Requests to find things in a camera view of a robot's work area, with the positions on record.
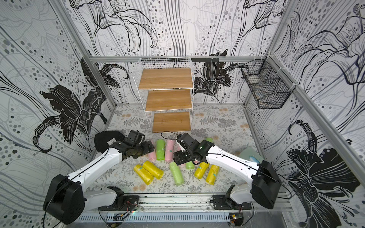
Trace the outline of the pink trash bag roll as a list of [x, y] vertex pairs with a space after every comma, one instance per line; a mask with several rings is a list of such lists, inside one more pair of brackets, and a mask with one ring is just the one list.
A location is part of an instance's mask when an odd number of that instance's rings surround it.
[[148, 159], [149, 161], [154, 162], [156, 161], [156, 147], [152, 141], [148, 141], [148, 146], [149, 146]]
[[164, 160], [167, 163], [171, 163], [173, 161], [174, 146], [175, 146], [175, 140], [166, 141]]

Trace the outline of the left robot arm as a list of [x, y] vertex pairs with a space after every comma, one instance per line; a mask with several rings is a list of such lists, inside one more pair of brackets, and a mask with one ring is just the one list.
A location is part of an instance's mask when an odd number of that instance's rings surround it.
[[120, 131], [104, 131], [95, 135], [99, 157], [68, 175], [57, 175], [50, 183], [43, 210], [68, 225], [89, 210], [118, 211], [127, 206], [124, 192], [115, 186], [95, 192], [86, 192], [89, 186], [106, 171], [132, 157], [152, 153], [155, 147], [139, 131], [123, 135]]

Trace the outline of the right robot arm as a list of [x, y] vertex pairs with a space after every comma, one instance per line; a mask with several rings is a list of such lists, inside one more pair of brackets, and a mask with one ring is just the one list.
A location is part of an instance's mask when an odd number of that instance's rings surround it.
[[187, 162], [205, 162], [223, 168], [245, 181], [228, 190], [228, 197], [236, 204], [256, 202], [266, 209], [273, 209], [282, 182], [272, 165], [248, 161], [224, 151], [212, 142], [193, 139], [188, 133], [176, 138], [181, 150], [174, 153], [178, 165]]

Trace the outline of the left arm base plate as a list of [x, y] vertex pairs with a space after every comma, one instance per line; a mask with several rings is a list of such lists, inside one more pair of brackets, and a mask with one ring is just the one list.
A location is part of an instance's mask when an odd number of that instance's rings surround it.
[[138, 195], [117, 196], [116, 201], [109, 206], [100, 207], [100, 211], [132, 211], [138, 206]]

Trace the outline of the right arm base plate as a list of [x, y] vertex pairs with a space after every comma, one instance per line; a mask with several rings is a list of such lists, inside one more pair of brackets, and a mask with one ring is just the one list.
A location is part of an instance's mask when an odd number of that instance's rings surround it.
[[223, 194], [213, 195], [210, 200], [213, 208], [217, 211], [223, 210], [251, 210], [252, 205], [249, 202], [244, 202], [243, 204], [237, 204], [231, 198], [226, 197]]

